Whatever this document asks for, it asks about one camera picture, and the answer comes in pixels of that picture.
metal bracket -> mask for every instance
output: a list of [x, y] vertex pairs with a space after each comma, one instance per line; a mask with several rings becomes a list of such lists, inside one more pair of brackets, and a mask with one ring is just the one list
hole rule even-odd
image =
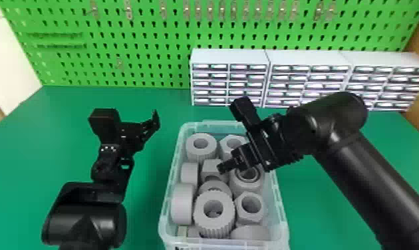
[[163, 20], [165, 20], [167, 17], [166, 2], [164, 0], [160, 0], [160, 15], [162, 16]]
[[183, 0], [183, 18], [187, 21], [190, 20], [190, 1]]
[[207, 4], [206, 7], [208, 8], [208, 11], [207, 11], [208, 21], [213, 21], [213, 16], [214, 16], [214, 13], [213, 13], [214, 12], [214, 2], [213, 2], [213, 0], [208, 0], [208, 4]]
[[225, 20], [225, 0], [219, 1], [219, 20]]
[[326, 22], [332, 21], [336, 14], [337, 14], [337, 2], [335, 0], [332, 0], [332, 2], [329, 4], [329, 7], [327, 8]]
[[273, 10], [274, 10], [274, 1], [269, 0], [269, 4], [267, 6], [267, 15], [266, 15], [268, 21], [273, 20]]
[[287, 0], [282, 0], [281, 4], [279, 4], [278, 19], [281, 21], [285, 20], [286, 14], [287, 14]]
[[237, 19], [237, 1], [232, 0], [230, 6], [231, 20], [236, 21]]
[[126, 12], [127, 19], [132, 20], [132, 18], [134, 18], [132, 14], [132, 6], [130, 4], [130, 0], [124, 0], [124, 11]]
[[260, 20], [261, 19], [261, 12], [262, 12], [262, 1], [256, 1], [256, 7], [255, 7], [255, 19]]
[[323, 12], [324, 12], [324, 8], [325, 8], [325, 2], [323, 0], [320, 0], [317, 3], [317, 6], [315, 6], [315, 13], [313, 15], [314, 21], [318, 21], [321, 19], [321, 16], [323, 15]]
[[250, 2], [248, 0], [243, 0], [243, 14], [242, 19], [247, 21], [250, 14]]
[[98, 20], [99, 19], [99, 12], [98, 12], [98, 5], [96, 5], [95, 0], [90, 0], [90, 11], [85, 13], [85, 15], [88, 15], [92, 13], [93, 17]]
[[297, 18], [298, 8], [299, 8], [299, 0], [293, 0], [292, 7], [290, 10], [290, 17], [289, 17], [290, 21], [293, 22]]
[[202, 19], [202, 3], [200, 0], [194, 0], [194, 4], [196, 5], [196, 20], [200, 21]]
[[115, 65], [115, 69], [120, 69], [121, 71], [124, 71], [124, 65], [122, 63], [121, 58], [116, 58], [116, 65]]

pegboard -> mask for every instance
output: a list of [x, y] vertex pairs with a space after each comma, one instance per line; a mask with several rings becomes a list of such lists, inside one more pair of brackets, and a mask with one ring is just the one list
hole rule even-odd
[[62, 86], [189, 88], [192, 48], [401, 51], [419, 22], [419, 0], [0, 0], [0, 7], [42, 84]]

white drawer unit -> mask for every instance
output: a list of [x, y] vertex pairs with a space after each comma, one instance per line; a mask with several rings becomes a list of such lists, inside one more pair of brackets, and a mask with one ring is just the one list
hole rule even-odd
[[265, 51], [270, 72], [263, 107], [288, 108], [345, 89], [352, 65], [338, 51]]
[[194, 49], [190, 60], [193, 105], [228, 106], [240, 96], [263, 106], [269, 60], [262, 50]]
[[194, 49], [193, 105], [227, 106], [248, 96], [256, 106], [299, 106], [338, 91], [369, 110], [408, 110], [419, 95], [419, 56], [369, 51]]

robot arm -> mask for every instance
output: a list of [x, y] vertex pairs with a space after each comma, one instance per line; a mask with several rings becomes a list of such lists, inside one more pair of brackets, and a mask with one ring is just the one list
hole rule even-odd
[[160, 128], [156, 111], [142, 122], [121, 122], [115, 109], [97, 108], [88, 118], [99, 137], [92, 183], [67, 182], [59, 192], [42, 229], [42, 241], [60, 250], [109, 250], [126, 236], [126, 195], [133, 155]]
[[363, 136], [363, 101], [340, 92], [261, 120], [247, 97], [230, 106], [250, 143], [221, 173], [261, 164], [266, 172], [312, 155], [373, 230], [383, 249], [419, 250], [419, 195]]

clear plastic container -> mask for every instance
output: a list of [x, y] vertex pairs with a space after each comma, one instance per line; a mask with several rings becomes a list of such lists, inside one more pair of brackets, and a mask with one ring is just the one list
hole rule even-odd
[[219, 141], [228, 134], [245, 135], [245, 128], [240, 122], [213, 120], [188, 122], [180, 128], [164, 196], [162, 213], [158, 222], [158, 233], [163, 240], [165, 249], [290, 249], [289, 227], [279, 192], [279, 184], [274, 171], [266, 174], [262, 193], [268, 208], [267, 217], [264, 219], [263, 225], [269, 228], [271, 241], [205, 239], [177, 236], [178, 226], [172, 222], [170, 217], [170, 201], [174, 185], [179, 181], [182, 163], [186, 162], [186, 139], [195, 133], [208, 133]]

